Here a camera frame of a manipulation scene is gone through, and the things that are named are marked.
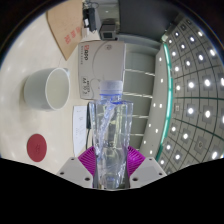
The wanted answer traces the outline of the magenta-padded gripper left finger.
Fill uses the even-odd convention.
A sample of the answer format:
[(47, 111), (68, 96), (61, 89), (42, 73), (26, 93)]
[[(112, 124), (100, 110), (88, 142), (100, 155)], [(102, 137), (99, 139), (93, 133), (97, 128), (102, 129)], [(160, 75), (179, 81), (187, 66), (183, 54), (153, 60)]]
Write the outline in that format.
[(79, 157), (70, 157), (57, 172), (57, 175), (81, 187), (92, 188), (95, 171), (95, 150), (94, 147), (90, 147)]

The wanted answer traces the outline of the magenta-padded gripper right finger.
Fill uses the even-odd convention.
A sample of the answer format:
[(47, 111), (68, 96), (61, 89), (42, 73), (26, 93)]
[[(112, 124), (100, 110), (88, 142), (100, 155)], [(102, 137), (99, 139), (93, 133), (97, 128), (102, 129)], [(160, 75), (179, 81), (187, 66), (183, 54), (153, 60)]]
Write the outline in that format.
[(166, 173), (153, 157), (145, 157), (129, 146), (127, 155), (129, 186), (140, 188), (166, 176)]

